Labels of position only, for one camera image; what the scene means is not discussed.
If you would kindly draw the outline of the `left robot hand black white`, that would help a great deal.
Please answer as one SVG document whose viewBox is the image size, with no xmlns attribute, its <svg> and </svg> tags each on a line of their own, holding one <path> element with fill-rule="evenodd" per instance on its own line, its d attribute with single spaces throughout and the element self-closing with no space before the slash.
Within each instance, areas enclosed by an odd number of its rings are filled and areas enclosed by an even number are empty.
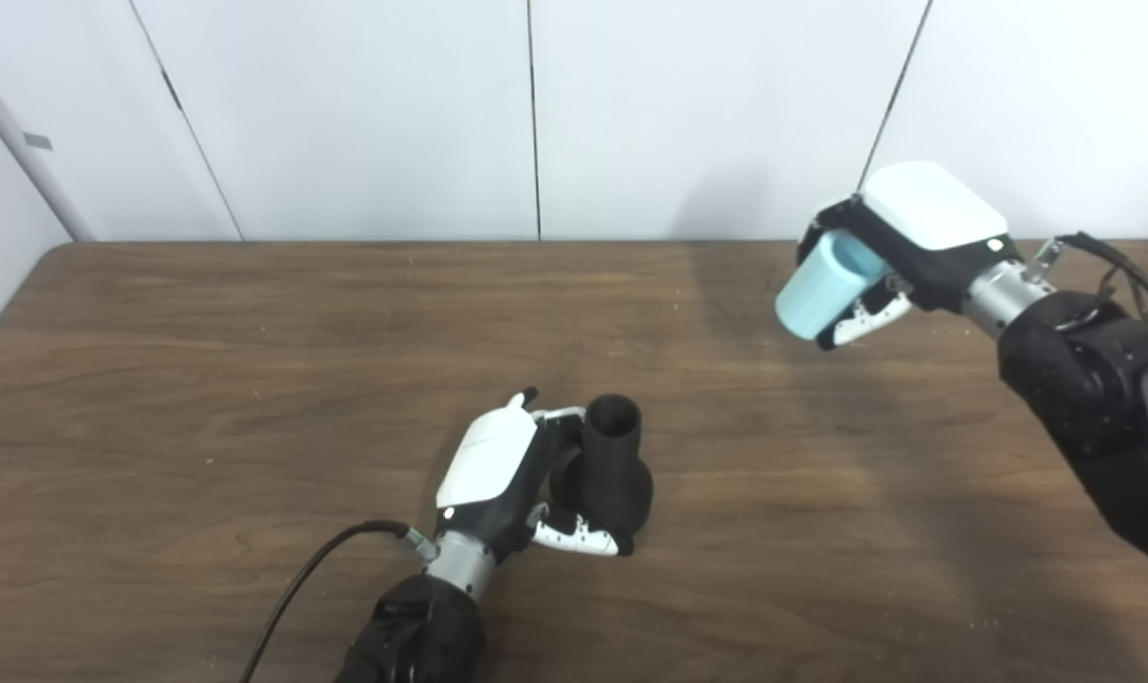
<svg viewBox="0 0 1148 683">
<path fill-rule="evenodd" d="M 582 445 L 582 406 L 532 410 L 538 390 L 518 391 L 470 424 L 436 490 L 436 536 L 457 533 L 499 566 L 532 544 L 630 557 L 630 533 L 594 522 L 577 494 L 560 492 L 566 457 Z"/>
</svg>

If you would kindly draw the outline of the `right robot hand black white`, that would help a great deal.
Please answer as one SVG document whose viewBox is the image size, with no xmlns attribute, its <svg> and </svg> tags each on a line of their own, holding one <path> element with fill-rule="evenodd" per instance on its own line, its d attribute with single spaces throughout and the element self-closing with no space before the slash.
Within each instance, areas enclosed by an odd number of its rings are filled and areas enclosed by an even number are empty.
<svg viewBox="0 0 1148 683">
<path fill-rule="evenodd" d="M 932 161 L 902 161 L 813 216 L 774 311 L 833 350 L 912 308 L 963 315 L 998 337 L 1045 296 L 1002 214 Z"/>
</svg>

